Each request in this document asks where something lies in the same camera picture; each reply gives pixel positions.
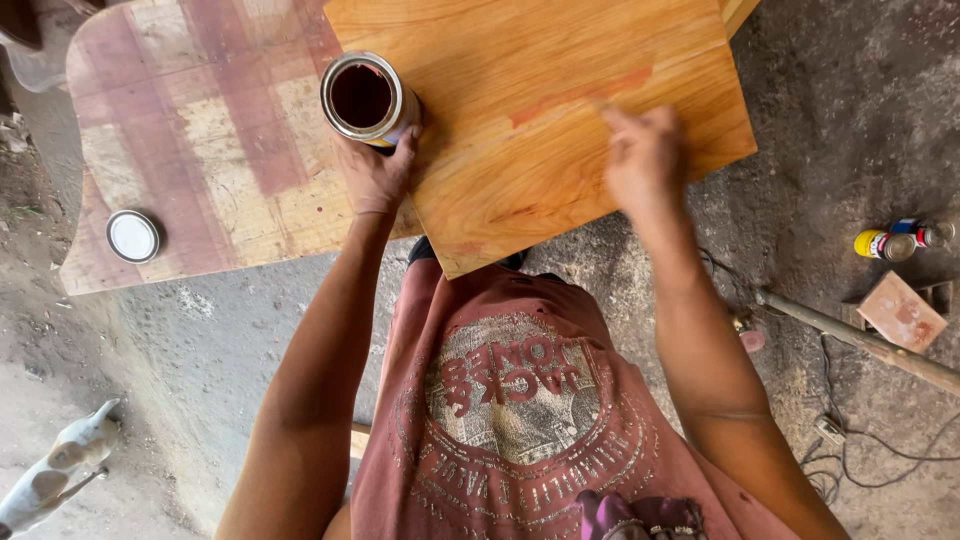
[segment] can rim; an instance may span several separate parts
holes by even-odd
[[[337,111],[333,108],[332,92],[333,83],[344,70],[354,65],[364,64],[372,65],[386,75],[387,84],[390,85],[390,108],[387,110],[387,114],[384,115],[383,119],[375,125],[369,128],[358,128],[349,125],[337,114]],[[394,68],[382,57],[370,51],[346,51],[328,64],[326,70],[324,70],[324,76],[320,82],[320,103],[324,109],[326,120],[333,126],[333,129],[337,130],[341,135],[355,140],[377,140],[389,133],[400,118],[400,113],[403,111],[403,92],[401,89],[400,77],[396,74]]]
[[[117,219],[125,215],[132,216],[137,220],[145,223],[147,225],[148,230],[150,231],[150,237],[153,240],[154,245],[151,247],[150,253],[144,258],[132,258],[130,256],[123,254],[120,251],[120,249],[117,248],[116,243],[113,241],[113,234],[112,234],[113,224],[116,222]],[[110,218],[107,220],[106,234],[107,234],[107,245],[110,246],[110,250],[121,259],[132,264],[143,264],[144,262],[147,262],[150,259],[156,257],[157,252],[160,251],[160,233],[157,231],[156,225],[154,225],[154,222],[151,221],[150,218],[148,218],[147,216],[135,210],[121,209],[111,214]]]
[[[883,255],[891,262],[903,262],[911,257],[917,251],[917,241],[910,234],[888,233],[886,241],[883,243]],[[891,253],[902,248],[902,253]]]

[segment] red t-shirt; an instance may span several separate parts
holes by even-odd
[[[354,538],[580,538],[588,489],[692,500],[710,539],[796,538],[673,431],[578,286],[418,260],[380,386]]]

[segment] dirt floor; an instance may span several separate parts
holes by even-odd
[[[857,256],[852,239],[903,216],[960,224],[958,20],[960,6],[946,0],[764,0],[732,40],[759,151],[693,185],[689,204],[701,244],[742,282],[717,271],[718,289],[767,336],[753,360],[798,458],[828,406],[819,337],[757,307],[748,285],[839,314],[841,300],[890,268],[909,282],[957,277],[960,242],[889,264]],[[50,178],[34,151],[2,154],[0,217],[9,216],[10,231],[0,230],[0,386],[11,391],[0,414],[17,420],[0,424],[0,491],[58,429],[123,395],[126,435],[109,460],[110,478],[36,537],[69,529],[100,538],[133,530],[147,539],[209,535],[263,391],[334,256],[63,301],[50,263],[62,262],[79,212],[79,134],[62,91],[13,87],[12,96]],[[392,243],[381,267],[358,422],[372,416],[411,244]],[[650,263],[625,218],[614,214],[541,244],[527,270],[554,272],[597,298],[618,351],[640,366],[673,418],[654,348]],[[927,354],[960,368],[960,317],[947,319]],[[960,411],[960,399],[832,338],[827,345],[836,402],[852,429],[922,454]],[[930,455],[958,447],[960,426],[950,426]],[[837,452],[818,455],[826,451]],[[862,483],[913,464],[863,437],[849,443],[847,463]],[[838,472],[832,460],[808,469]],[[958,484],[957,462],[926,463],[883,488],[843,479],[831,508],[854,538],[955,538]]]

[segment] electrical cord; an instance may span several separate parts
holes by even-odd
[[[744,293],[748,296],[748,298],[753,298],[752,291],[750,290],[751,287],[744,285],[743,280],[740,279],[736,271],[730,268],[730,266],[727,266],[726,264],[716,260],[713,257],[713,255],[711,255],[710,252],[708,252],[706,249],[700,248],[700,253],[701,253],[701,259],[704,262],[708,263],[708,272],[711,277],[713,277],[714,275],[714,269],[719,268],[724,272],[726,272],[727,275],[730,277],[730,280],[733,283],[733,287],[736,289],[738,294]],[[778,318],[784,318],[789,316],[784,313],[776,313],[767,306],[763,306],[762,308],[768,314]],[[852,483],[857,487],[861,487],[864,489],[878,489],[878,488],[886,487],[888,485],[892,485],[897,482],[905,480],[907,477],[917,472],[917,470],[924,463],[960,461],[960,456],[954,456],[954,457],[945,457],[945,456],[931,457],[930,456],[930,452],[932,452],[934,447],[936,447],[937,442],[943,436],[944,432],[947,431],[947,428],[949,428],[958,418],[960,418],[960,412],[953,415],[949,420],[947,420],[940,427],[940,429],[933,436],[933,438],[930,439],[930,442],[926,445],[926,448],[924,449],[924,452],[921,455],[913,455],[906,452],[901,452],[900,450],[894,448],[883,439],[867,431],[848,429],[846,426],[846,421],[844,420],[844,417],[843,417],[843,413],[840,412],[840,407],[837,405],[836,400],[834,399],[833,385],[830,382],[830,358],[827,355],[827,336],[828,335],[829,334],[827,333],[821,332],[820,339],[819,339],[820,356],[823,362],[823,370],[824,370],[824,374],[823,374],[824,388],[826,390],[827,400],[829,403],[828,414],[831,415],[838,422],[840,429],[845,434],[845,439],[843,444],[841,445],[840,454],[822,454],[822,455],[814,456],[817,453],[817,451],[823,447],[823,444],[824,444],[824,439],[818,437],[817,440],[815,440],[810,445],[810,447],[807,449],[806,453],[804,454],[803,459],[801,459],[800,461],[800,466],[802,469],[807,465],[818,463],[821,461],[827,461],[827,460],[836,461],[837,464],[840,466],[840,474],[834,473],[826,469],[820,469],[820,470],[815,470],[810,472],[804,471],[804,474],[810,480],[810,483],[813,484],[814,489],[817,491],[817,494],[820,495],[820,498],[824,501],[824,503],[826,503],[827,505],[831,505],[836,501],[840,493],[840,482],[844,478],[849,480],[850,483]],[[898,457],[902,457],[903,459],[909,459],[909,460],[915,461],[915,463],[913,464],[912,467],[910,467],[903,473],[897,475],[896,477],[893,477],[892,479],[887,479],[880,483],[867,483],[865,481],[855,479],[850,473],[849,461],[847,459],[847,447],[848,447],[848,444],[851,442],[852,435],[855,435],[858,437],[867,437],[869,439],[872,439],[875,442],[877,442],[880,446],[887,449],[887,451],[889,451],[891,454],[896,455]]]
[[[740,295],[740,294],[745,295],[748,302],[750,303],[754,301],[754,297],[755,297],[754,288],[751,286],[745,285],[744,281],[740,279],[740,275],[735,270],[733,270],[732,268],[730,268],[730,266],[714,258],[713,255],[711,255],[710,252],[707,251],[706,249],[704,248],[698,248],[698,249],[700,250],[700,259],[703,262],[708,264],[707,272],[711,278],[713,278],[715,268],[719,268],[723,270],[724,272],[727,273],[727,276],[730,278],[730,281],[733,283],[733,288],[736,290],[737,295]],[[777,317],[778,319],[782,319],[784,317],[789,316],[789,315],[784,315],[783,313],[777,313],[773,309],[770,309],[768,306],[760,306],[760,310],[767,313],[768,315]]]
[[[940,438],[943,436],[944,432],[949,428],[958,418],[960,418],[960,412],[953,415],[949,420],[947,420],[937,431],[937,433],[930,439],[930,442],[926,445],[924,452],[921,455],[909,454],[907,452],[902,452],[883,439],[877,437],[876,435],[869,433],[867,431],[861,430],[850,430],[845,426],[845,421],[843,415],[840,413],[840,408],[837,406],[836,401],[833,396],[833,387],[830,383],[830,358],[827,355],[827,335],[825,333],[820,334],[820,351],[823,358],[823,367],[824,367],[824,388],[827,393],[827,398],[829,401],[829,413],[835,415],[835,420],[838,421],[838,424],[846,435],[846,438],[841,445],[840,455],[838,454],[822,454],[814,456],[820,448],[822,448],[824,439],[818,438],[813,444],[810,445],[810,448],[804,454],[804,458],[800,461],[801,468],[810,465],[812,463],[825,461],[825,460],[835,460],[840,465],[840,472],[842,475],[833,473],[832,471],[820,469],[815,471],[810,471],[804,473],[806,477],[810,480],[810,483],[813,484],[814,489],[820,495],[820,498],[823,499],[824,503],[827,505],[833,504],[836,501],[836,498],[840,492],[840,481],[843,478],[849,480],[853,485],[861,487],[864,489],[878,489],[881,487],[886,487],[888,485],[895,484],[897,482],[905,480],[907,477],[917,472],[917,469],[921,465],[927,462],[942,462],[942,461],[960,461],[960,456],[930,456],[930,452],[933,451],[936,447],[937,442],[940,441]],[[850,463],[847,459],[847,447],[851,443],[851,436],[856,435],[860,437],[867,437],[879,443],[883,448],[887,449],[891,454],[904,459],[909,459],[915,461],[912,467],[904,471],[903,473],[893,477],[892,479],[887,479],[880,483],[867,483],[865,481],[856,479],[851,475],[850,472]],[[830,480],[831,485],[827,485],[827,479]]]

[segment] right hand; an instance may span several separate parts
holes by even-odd
[[[684,133],[672,107],[640,116],[615,107],[603,111],[610,125],[607,189],[641,237],[669,229],[685,217]]]

